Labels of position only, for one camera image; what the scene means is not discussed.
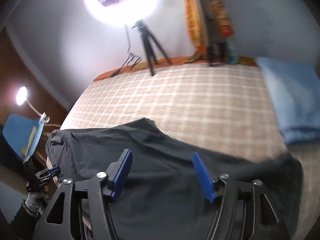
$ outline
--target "bed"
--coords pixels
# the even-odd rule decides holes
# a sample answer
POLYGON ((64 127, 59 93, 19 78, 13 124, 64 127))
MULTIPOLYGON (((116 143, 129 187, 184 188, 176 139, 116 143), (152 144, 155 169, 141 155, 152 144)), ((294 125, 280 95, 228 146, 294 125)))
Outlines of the bed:
MULTIPOLYGON (((286 151, 262 70, 189 64, 123 73, 93 82, 61 129, 106 128, 141 117, 178 140, 261 161, 286 151)), ((290 147, 304 172, 297 231, 304 239, 320 214, 320 144, 290 147)))

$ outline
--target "brown wooden panel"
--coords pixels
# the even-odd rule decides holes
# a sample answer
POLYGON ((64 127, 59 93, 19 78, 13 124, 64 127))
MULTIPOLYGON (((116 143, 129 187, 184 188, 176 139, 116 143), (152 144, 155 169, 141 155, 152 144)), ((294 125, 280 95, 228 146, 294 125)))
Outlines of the brown wooden panel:
POLYGON ((11 113, 37 118, 28 104, 18 106, 16 94, 20 87, 28 89, 28 100, 39 111, 50 116, 50 123, 62 124, 67 111, 51 96, 26 68, 14 49, 5 29, 0 33, 0 123, 4 124, 11 113))

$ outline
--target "blue chair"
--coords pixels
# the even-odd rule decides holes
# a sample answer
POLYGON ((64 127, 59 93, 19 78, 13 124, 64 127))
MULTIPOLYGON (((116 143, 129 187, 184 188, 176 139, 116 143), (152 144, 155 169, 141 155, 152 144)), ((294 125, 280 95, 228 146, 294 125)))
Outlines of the blue chair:
POLYGON ((44 122, 38 119, 28 119, 17 114, 10 114, 2 130, 4 139, 15 152, 15 154, 24 161, 26 157, 32 156, 39 143, 44 122), (22 149, 26 147, 29 141, 33 127, 36 127, 36 133, 28 150, 27 156, 23 155, 22 149))

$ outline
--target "gloved hand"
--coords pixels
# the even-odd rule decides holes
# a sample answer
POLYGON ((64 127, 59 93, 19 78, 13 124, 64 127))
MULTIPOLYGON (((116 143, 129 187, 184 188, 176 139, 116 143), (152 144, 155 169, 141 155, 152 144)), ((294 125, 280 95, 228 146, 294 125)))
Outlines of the gloved hand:
POLYGON ((33 214, 36 214, 37 211, 40 208, 40 204, 38 202, 39 198, 43 198, 45 196, 45 193, 42 192, 29 192, 28 197, 25 201, 25 205, 32 212, 33 214))

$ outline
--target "blue cloth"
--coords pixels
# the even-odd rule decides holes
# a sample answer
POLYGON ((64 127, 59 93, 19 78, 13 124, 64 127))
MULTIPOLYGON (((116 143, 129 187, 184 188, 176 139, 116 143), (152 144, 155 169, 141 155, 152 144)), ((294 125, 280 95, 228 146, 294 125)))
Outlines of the blue cloth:
POLYGON ((320 139, 320 81, 305 63, 257 57, 286 145, 320 139))
POLYGON ((31 120, 17 114, 10 114, 4 125, 2 131, 3 137, 22 161, 26 157, 21 153, 21 150, 27 145, 30 133, 34 126, 37 127, 37 131, 27 156, 33 155, 36 150, 44 123, 41 122, 39 124, 39 119, 31 120))

